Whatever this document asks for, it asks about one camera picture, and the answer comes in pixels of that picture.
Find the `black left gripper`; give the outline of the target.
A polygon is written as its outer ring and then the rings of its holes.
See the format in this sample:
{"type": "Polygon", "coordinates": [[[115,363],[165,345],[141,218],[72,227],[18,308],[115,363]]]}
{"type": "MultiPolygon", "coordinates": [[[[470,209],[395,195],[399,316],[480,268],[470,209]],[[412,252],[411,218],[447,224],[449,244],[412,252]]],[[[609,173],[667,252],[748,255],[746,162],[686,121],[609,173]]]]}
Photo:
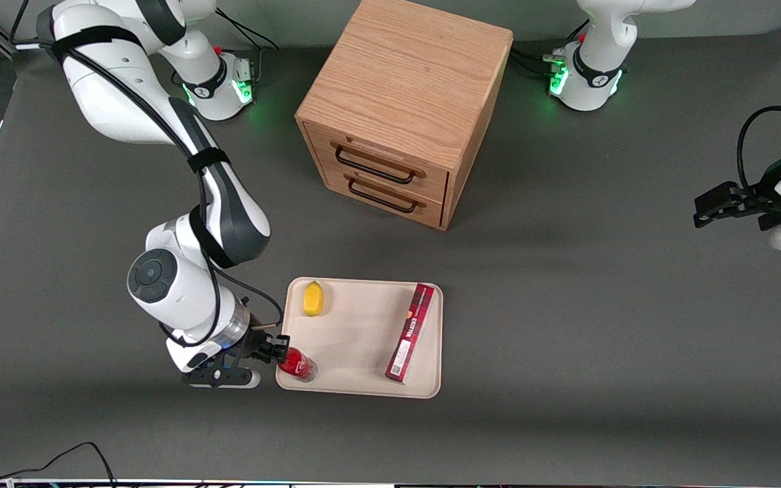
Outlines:
{"type": "Polygon", "coordinates": [[[756,217],[760,232],[775,230],[781,226],[781,195],[775,191],[775,184],[743,185],[723,182],[694,199],[696,211],[692,219],[694,228],[725,218],[756,217]]]}

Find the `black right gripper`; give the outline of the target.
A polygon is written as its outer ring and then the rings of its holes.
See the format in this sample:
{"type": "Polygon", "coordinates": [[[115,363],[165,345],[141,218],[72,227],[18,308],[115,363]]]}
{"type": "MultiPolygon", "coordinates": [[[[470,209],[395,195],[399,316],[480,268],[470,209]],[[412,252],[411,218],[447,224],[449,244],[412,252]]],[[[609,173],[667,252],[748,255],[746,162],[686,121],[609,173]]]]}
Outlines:
{"type": "Polygon", "coordinates": [[[231,367],[241,367],[247,359],[257,359],[264,364],[285,364],[290,346],[290,336],[273,336],[263,329],[250,329],[231,348],[231,367]]]}

